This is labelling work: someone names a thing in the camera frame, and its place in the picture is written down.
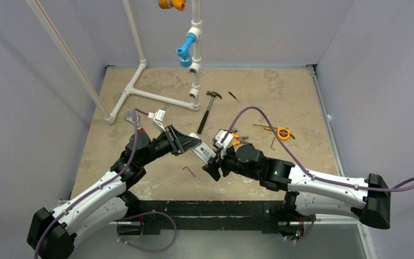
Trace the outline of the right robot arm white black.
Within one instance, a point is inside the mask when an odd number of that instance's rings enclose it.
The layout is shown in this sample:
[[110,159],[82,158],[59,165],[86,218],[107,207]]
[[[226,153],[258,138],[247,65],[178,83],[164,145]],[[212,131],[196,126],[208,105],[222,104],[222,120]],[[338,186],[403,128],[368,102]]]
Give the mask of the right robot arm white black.
[[206,145],[196,148],[205,163],[202,169],[218,181],[235,173],[259,182],[271,191],[285,191],[282,215],[333,214],[358,219],[376,229],[390,228],[391,194],[377,174],[347,178],[316,171],[304,171],[292,162],[268,158],[252,144],[213,151]]

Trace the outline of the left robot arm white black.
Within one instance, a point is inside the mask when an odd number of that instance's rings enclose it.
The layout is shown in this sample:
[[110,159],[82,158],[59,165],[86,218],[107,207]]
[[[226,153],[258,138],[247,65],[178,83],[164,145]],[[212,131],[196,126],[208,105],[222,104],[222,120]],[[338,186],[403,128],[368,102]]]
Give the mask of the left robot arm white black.
[[137,198],[129,189],[144,177],[145,165],[201,144],[200,138],[181,133],[173,125],[155,139],[136,127],[119,159],[96,183],[60,206],[43,207],[34,213],[26,239],[34,249],[34,258],[68,258],[76,245],[103,226],[137,218]]

